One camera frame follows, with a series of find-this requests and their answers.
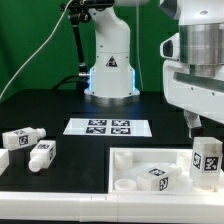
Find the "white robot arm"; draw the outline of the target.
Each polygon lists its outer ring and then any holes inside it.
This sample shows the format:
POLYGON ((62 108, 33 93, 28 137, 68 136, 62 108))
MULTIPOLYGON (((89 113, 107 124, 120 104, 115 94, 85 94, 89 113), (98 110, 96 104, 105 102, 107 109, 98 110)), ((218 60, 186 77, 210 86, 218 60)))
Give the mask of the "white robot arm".
MULTIPOLYGON (((96 61, 90 69, 88 98, 119 103, 139 95, 130 66, 130 28, 116 6, 139 7, 150 0, 93 0, 96 61)), ((206 117, 224 124, 224 0, 158 0, 178 21, 178 32, 162 42, 163 91, 168 103, 184 110, 188 127, 206 117)))

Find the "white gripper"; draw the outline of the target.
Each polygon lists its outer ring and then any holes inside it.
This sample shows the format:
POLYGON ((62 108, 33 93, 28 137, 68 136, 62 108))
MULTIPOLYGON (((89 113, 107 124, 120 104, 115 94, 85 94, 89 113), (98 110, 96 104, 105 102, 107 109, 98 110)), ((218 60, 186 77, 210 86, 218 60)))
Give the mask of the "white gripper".
POLYGON ((166 60, 163 90, 168 103, 184 109, 189 137, 202 135, 200 116, 224 124, 224 66, 215 68, 213 78, 194 76, 187 64, 166 60))

